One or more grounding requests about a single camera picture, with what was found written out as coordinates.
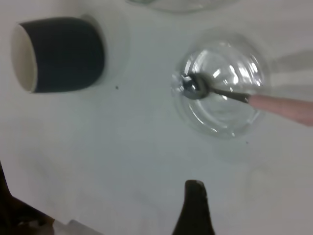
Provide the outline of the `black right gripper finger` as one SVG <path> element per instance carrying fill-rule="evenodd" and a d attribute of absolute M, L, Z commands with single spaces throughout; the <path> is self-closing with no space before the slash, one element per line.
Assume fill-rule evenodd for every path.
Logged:
<path fill-rule="evenodd" d="M 174 235 L 214 235 L 204 183 L 185 182 L 184 203 L 173 231 Z"/>

